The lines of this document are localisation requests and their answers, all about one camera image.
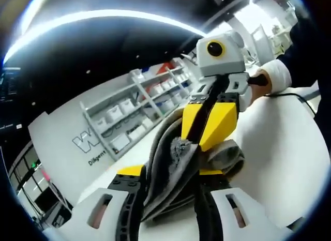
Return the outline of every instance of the black ceiling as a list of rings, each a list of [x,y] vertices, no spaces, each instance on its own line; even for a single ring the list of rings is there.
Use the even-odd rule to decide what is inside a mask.
[[[126,9],[158,14],[208,32],[232,15],[228,12],[234,13],[248,3],[242,0],[209,25],[204,25],[232,1],[48,0],[32,26],[82,10]],[[6,63],[7,67],[21,68],[17,102],[6,108],[10,109],[6,111],[6,119],[19,115],[24,128],[18,133],[7,133],[2,139],[7,140],[8,146],[11,139],[17,140],[19,135],[25,137],[23,144],[28,139],[27,125],[41,112],[50,113],[78,94],[131,69],[169,61],[182,51],[188,53],[199,38],[179,27],[124,17],[79,21],[41,35]],[[16,153],[20,149],[16,143]],[[7,157],[13,160],[16,153],[7,150]]]

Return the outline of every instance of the person's hand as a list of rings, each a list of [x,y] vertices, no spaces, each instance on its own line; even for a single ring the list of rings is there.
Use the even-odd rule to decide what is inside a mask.
[[[267,73],[267,71],[263,70],[263,69],[259,69],[255,75],[253,75],[253,77],[257,77],[258,75],[260,74],[264,74],[267,81],[268,81],[268,84],[266,86],[257,86],[257,85],[251,85],[251,88],[252,88],[252,100],[250,102],[250,105],[252,105],[252,103],[260,98],[261,96],[264,96],[266,94],[270,94],[271,91],[272,91],[272,84],[271,84],[271,80],[270,80],[270,76],[269,74]]]

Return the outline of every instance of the white sleeve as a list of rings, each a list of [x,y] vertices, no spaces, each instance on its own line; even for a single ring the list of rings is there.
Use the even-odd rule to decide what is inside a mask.
[[[271,84],[272,84],[272,93],[283,91],[292,84],[292,79],[288,68],[285,64],[278,60],[272,60],[260,67],[267,71],[270,76]]]

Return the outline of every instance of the red object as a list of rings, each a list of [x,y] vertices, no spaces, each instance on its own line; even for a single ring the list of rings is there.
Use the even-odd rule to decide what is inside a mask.
[[[41,170],[41,172],[42,172],[42,174],[43,174],[43,176],[45,177],[45,179],[46,179],[46,181],[50,181],[50,177],[49,177],[49,175],[48,174],[46,174],[46,172],[45,172],[45,170],[43,170],[43,169],[40,169]]]
[[[159,69],[159,71],[158,71],[156,74],[161,74],[161,73],[166,72],[166,71],[167,71],[167,70],[166,70],[167,67],[168,67],[169,69],[174,69],[174,66],[172,66],[171,63],[166,62],[166,63],[164,63],[164,64],[161,66],[161,68]]]

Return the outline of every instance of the yellow panel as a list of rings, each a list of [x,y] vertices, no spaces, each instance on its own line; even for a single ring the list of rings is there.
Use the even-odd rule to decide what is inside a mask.
[[[200,170],[200,175],[222,175],[223,172],[220,170]]]
[[[193,125],[193,121],[202,104],[187,104],[183,111],[182,139],[187,139],[187,135]]]
[[[214,145],[224,141],[237,126],[236,104],[232,102],[217,102],[211,110],[208,122],[203,131],[200,146],[205,152]]]
[[[117,172],[118,175],[134,175],[140,176],[141,169],[144,165],[136,165],[123,168]]]

